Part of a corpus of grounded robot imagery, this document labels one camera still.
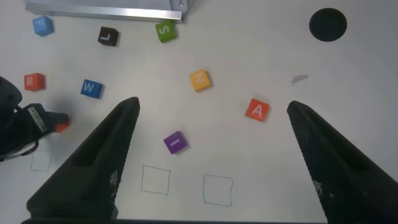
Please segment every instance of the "drawn square outline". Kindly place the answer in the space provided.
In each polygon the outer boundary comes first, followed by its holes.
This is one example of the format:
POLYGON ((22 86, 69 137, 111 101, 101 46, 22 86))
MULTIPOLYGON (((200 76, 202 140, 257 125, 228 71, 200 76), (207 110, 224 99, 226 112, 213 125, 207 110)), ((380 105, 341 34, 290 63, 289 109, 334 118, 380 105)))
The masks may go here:
POLYGON ((221 177, 221 176, 217 176, 217 175, 210 175, 210 174, 205 174, 203 175, 203 200, 205 201, 205 204, 212 204, 212 205, 220 205, 220 206, 224 206, 224 207, 230 207, 232 206, 232 187, 234 185, 234 180, 230 177, 221 177), (231 180, 231 188, 229 189, 229 204, 219 204, 219 203, 213 203, 213 202, 209 202, 206 201, 206 196, 205 196, 205 185, 206 185, 206 176, 210 176, 210 177, 218 177, 218 178, 222 178, 222 179, 229 179, 231 180))
POLYGON ((172 173, 171 170, 166 170, 166 169, 161 169, 161 168, 157 168, 157 167, 151 167, 151 166, 142 165, 141 191, 143 191, 143 192, 150 192, 150 193, 157 193, 157 194, 162 194, 162 195, 168 196, 168 194, 169 194, 169 185, 170 185, 170 174, 171 174, 171 173, 172 173), (148 167, 148 168, 150 168, 150 169, 157 169, 157 170, 162 170, 162 171, 168 172, 168 174, 167 174, 167 191, 166 191, 166 193, 163 193, 163 192, 156 192, 156 191, 150 191, 150 190, 145 190, 145 189, 144 189, 144 169, 145 169, 145 167, 148 167))
POLYGON ((48 172, 50 170, 51 162, 52 162, 52 151, 51 150, 36 150, 32 154, 32 161, 30 162, 30 171, 48 172), (50 161, 49 161, 49 165, 47 167, 47 170, 40 170, 40 169, 34 168, 34 161, 35 161, 34 157, 35 157, 35 155, 37 156, 38 153, 43 153, 43 152, 50 153, 50 161))

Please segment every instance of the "toy block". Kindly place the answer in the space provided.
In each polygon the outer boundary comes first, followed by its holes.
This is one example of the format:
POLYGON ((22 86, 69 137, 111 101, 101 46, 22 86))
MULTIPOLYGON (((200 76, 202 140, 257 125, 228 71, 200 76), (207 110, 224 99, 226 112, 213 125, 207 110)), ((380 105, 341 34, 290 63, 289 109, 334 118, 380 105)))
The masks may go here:
POLYGON ((155 27, 157 35, 159 36, 159 40, 162 43, 175 39, 177 37, 175 35, 172 21, 161 22, 160 24, 156 24, 155 27))
POLYGON ((81 88, 80 94, 99 99, 103 85, 98 82, 85 80, 81 88))
POLYGON ((40 16, 33 20, 33 29, 35 34, 44 37, 54 32, 52 21, 47 16, 40 16))
POLYGON ((194 72, 189 75, 189 78, 191 79, 192 86, 195 91, 200 91, 210 86, 210 80, 207 77, 206 70, 194 72))
POLYGON ((176 131, 169 137, 165 138, 163 141, 171 154, 175 154, 176 152, 188 145, 180 131, 176 131))
POLYGON ((69 125, 70 125, 69 122, 55 125, 55 133, 61 133, 63 130, 67 129, 69 125))
POLYGON ((266 119, 268 109, 269 109, 268 104, 263 103, 256 99, 252 99, 250 101, 249 108, 246 111, 246 116, 248 118, 253 118, 258 121, 264 121, 266 119))
POLYGON ((33 73, 30 75, 25 75, 24 83, 25 90, 37 91, 44 90, 44 75, 40 73, 33 73))
POLYGON ((116 29, 101 27, 98 36, 98 42, 103 45, 115 47, 116 42, 118 41, 118 37, 119 37, 119 32, 116 29))

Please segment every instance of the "green block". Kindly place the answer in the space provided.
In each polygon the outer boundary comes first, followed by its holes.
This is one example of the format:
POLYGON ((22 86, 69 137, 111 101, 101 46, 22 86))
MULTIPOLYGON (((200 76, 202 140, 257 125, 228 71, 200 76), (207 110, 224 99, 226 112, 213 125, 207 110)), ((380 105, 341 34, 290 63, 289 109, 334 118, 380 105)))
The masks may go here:
POLYGON ((161 22, 160 24, 156 24, 155 27, 159 40, 162 43, 177 37, 174 32, 172 21, 161 22))

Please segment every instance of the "yellow block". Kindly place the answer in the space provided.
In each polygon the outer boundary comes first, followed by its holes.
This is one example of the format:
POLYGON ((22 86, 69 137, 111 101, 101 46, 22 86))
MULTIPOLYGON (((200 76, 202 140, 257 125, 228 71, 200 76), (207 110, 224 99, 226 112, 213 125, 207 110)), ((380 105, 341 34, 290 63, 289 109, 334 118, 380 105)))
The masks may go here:
POLYGON ((199 70, 197 72, 194 72, 189 75, 189 78, 191 79, 193 89, 195 91, 200 91, 210 86, 210 80, 207 77, 206 70, 199 70))

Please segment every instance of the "red block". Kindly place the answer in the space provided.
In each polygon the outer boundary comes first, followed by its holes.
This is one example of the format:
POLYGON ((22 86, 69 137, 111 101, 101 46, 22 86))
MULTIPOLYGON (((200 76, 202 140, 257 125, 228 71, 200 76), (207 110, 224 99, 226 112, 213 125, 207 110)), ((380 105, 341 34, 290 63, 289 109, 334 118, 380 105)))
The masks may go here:
POLYGON ((267 103, 263 103, 256 99, 251 99, 249 108, 246 111, 246 116, 258 121, 264 121, 266 119, 268 109, 269 105, 267 103))
POLYGON ((67 129, 69 125, 70 125, 69 122, 55 125, 55 133, 61 133, 63 130, 67 129))
POLYGON ((25 90, 44 90, 44 75, 40 73, 33 73, 30 75, 25 75, 24 80, 25 90))

